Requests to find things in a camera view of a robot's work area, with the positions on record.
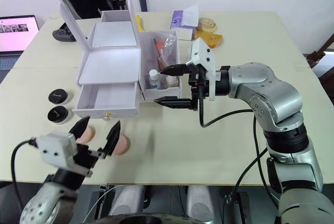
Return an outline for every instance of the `small bottle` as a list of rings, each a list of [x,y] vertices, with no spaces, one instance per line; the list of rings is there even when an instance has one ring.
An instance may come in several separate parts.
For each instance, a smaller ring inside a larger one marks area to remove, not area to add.
[[[157,70],[152,69],[149,72],[151,88],[153,89],[162,89],[161,80],[159,79],[159,73]]]
[[[178,79],[175,76],[167,76],[166,83],[168,87],[178,87]]]

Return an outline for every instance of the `white drawer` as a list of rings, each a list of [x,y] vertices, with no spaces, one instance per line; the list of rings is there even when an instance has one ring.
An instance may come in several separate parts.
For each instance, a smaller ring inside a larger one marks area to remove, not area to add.
[[[73,110],[80,117],[92,119],[138,116],[140,94],[138,82],[82,85]]]

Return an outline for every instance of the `white table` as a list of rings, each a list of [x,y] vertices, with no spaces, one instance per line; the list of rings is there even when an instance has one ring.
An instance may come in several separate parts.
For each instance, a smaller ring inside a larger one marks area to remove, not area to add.
[[[167,29],[171,19],[171,13],[141,13],[141,16],[146,30]],[[305,125],[313,140],[324,182],[333,183],[334,109],[277,15],[226,12],[203,13],[202,16],[214,19],[218,24],[217,33],[225,37],[222,45],[213,50],[217,69],[220,65],[262,62],[271,66],[278,78],[299,90],[304,99]],[[91,22],[81,22],[84,30],[89,30]],[[0,85],[0,180],[11,180],[10,155],[19,142],[55,129],[68,131],[79,120],[75,115],[58,126],[46,118],[53,106],[47,96],[53,89],[64,88],[74,94],[66,105],[68,108],[73,108],[78,99],[79,88],[75,81],[80,48],[77,43],[61,43],[52,38],[52,30],[61,24],[60,18],[48,21]],[[180,42],[183,61],[190,44]],[[187,78],[183,80],[183,87],[184,97],[189,97]],[[205,101],[205,122],[244,108],[247,108],[245,102],[227,97]],[[93,176],[86,178],[85,183],[235,184],[255,158],[251,113],[231,116],[208,128],[201,128],[198,113],[190,110],[143,103],[140,114],[139,118],[121,119],[121,132],[131,141],[129,151],[98,161]],[[116,121],[90,121],[96,129],[94,139],[89,142],[91,149],[104,146],[106,135]],[[260,127],[257,129],[262,150],[266,141]],[[262,161],[266,174],[265,159],[263,157]],[[24,146],[18,151],[18,181],[42,182],[55,170],[42,162],[36,149]],[[256,166],[242,184],[261,184]]]

